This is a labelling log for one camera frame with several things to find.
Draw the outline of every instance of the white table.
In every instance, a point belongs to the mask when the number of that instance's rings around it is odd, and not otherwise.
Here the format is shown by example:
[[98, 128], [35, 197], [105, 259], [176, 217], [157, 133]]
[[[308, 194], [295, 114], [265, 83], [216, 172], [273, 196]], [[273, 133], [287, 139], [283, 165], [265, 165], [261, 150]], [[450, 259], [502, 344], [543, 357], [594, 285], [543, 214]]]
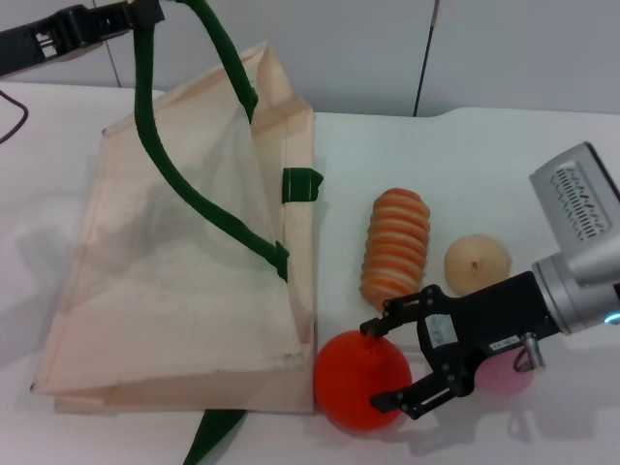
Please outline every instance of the white table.
[[[2, 82], [0, 88], [31, 110], [22, 130], [0, 145], [0, 463], [179, 464], [200, 413], [60, 416], [49, 399], [28, 391], [100, 131], [131, 112], [133, 92]], [[0, 101], [0, 134], [18, 118]], [[467, 233], [504, 242], [516, 274], [557, 250], [528, 174], [584, 140], [620, 181], [620, 116], [480, 108], [429, 119], [318, 114], [316, 165], [325, 175], [316, 203], [319, 345], [375, 316], [357, 286], [370, 206], [381, 192], [413, 189], [432, 210], [425, 283], [446, 289], [443, 256]], [[414, 378], [421, 376], [415, 329], [390, 337], [412, 361]], [[557, 336], [542, 350], [549, 369], [512, 399], [476, 391], [367, 438], [349, 436], [321, 415], [253, 414], [205, 462], [617, 463], [620, 330]]]

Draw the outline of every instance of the sticker label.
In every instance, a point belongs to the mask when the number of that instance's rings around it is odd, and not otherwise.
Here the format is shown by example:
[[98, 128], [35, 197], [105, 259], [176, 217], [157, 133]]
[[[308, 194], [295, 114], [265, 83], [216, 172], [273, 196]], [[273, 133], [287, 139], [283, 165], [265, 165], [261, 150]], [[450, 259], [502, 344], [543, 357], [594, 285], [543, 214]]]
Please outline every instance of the sticker label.
[[501, 341], [494, 342], [493, 344], [489, 344], [488, 347], [490, 347], [493, 351], [499, 351], [500, 349], [504, 349], [505, 347], [516, 344], [517, 342], [521, 342], [521, 340], [516, 336], [511, 336], [506, 339], [502, 339]]
[[458, 342], [454, 324], [450, 315], [429, 315], [426, 317], [426, 327], [430, 336], [430, 343], [433, 349]]

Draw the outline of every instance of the orange ball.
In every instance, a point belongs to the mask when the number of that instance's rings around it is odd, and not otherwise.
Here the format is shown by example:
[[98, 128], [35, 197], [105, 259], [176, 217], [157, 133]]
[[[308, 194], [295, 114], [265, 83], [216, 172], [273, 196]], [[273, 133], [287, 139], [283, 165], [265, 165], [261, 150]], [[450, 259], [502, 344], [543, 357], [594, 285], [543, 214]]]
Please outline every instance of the orange ball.
[[409, 363], [385, 338], [359, 331], [337, 335], [319, 352], [314, 368], [314, 392], [325, 415], [353, 431], [371, 431], [392, 423], [400, 411], [382, 414], [370, 397], [411, 384]]

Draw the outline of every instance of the pink ball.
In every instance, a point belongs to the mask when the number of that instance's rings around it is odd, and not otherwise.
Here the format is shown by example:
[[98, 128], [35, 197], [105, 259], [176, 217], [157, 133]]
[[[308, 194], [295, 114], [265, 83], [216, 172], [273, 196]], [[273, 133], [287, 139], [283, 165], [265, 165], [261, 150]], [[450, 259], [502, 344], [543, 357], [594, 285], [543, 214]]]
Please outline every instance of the pink ball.
[[534, 380], [534, 372], [518, 373], [512, 368], [512, 363], [521, 349], [517, 347], [485, 360], [476, 372], [476, 386], [498, 395], [519, 394], [530, 386]]

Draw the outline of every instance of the tan ball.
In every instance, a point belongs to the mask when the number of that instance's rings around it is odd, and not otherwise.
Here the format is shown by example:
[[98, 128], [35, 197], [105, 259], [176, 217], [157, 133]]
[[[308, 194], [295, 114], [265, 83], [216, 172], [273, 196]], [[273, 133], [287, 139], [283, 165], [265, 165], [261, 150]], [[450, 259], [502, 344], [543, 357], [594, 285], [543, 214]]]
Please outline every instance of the tan ball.
[[511, 256], [493, 237], [467, 235], [449, 247], [444, 272], [449, 286], [458, 295], [467, 295], [508, 278]]

